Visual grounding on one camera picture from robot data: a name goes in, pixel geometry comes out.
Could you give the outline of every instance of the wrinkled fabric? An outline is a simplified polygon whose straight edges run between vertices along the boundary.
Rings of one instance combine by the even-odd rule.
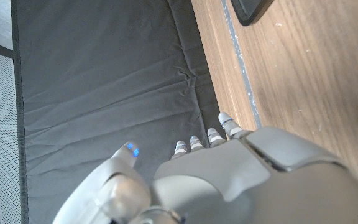
[[[51,223],[129,140],[140,147],[135,169],[151,183],[178,140],[197,135],[207,146],[208,128],[224,135],[190,0],[12,6],[30,223]]]

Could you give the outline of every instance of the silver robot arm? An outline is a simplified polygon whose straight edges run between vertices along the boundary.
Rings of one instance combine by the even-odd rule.
[[[63,204],[54,223],[358,223],[358,180],[325,149],[284,130],[243,130],[219,115],[230,141],[208,130],[178,141],[151,186],[127,143]]]

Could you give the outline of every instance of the black fabric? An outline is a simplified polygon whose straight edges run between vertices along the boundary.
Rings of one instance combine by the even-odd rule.
[[[75,187],[128,140],[140,146],[135,168],[151,183],[178,140],[197,135],[207,146],[208,128],[224,134],[190,0],[12,7],[25,221],[52,222]]]

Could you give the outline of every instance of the wooden table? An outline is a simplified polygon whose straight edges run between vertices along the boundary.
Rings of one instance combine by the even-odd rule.
[[[220,110],[309,139],[358,176],[358,1],[274,0],[247,27],[230,0],[192,3]]]

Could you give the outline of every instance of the perforated metal grille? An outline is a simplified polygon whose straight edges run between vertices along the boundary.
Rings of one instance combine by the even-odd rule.
[[[20,223],[19,155],[13,61],[0,55],[0,221]]]

